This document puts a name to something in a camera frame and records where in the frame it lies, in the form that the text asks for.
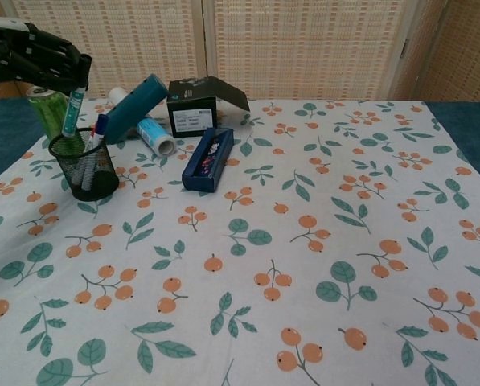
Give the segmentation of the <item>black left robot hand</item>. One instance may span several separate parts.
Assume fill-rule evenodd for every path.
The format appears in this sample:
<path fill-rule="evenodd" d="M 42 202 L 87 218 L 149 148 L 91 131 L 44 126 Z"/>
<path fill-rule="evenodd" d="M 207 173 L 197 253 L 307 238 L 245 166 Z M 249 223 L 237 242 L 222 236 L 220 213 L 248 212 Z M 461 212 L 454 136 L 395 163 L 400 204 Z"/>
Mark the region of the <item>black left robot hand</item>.
<path fill-rule="evenodd" d="M 19 18 L 0 17 L 0 83 L 19 81 L 69 95 L 88 89 L 92 58 Z"/>

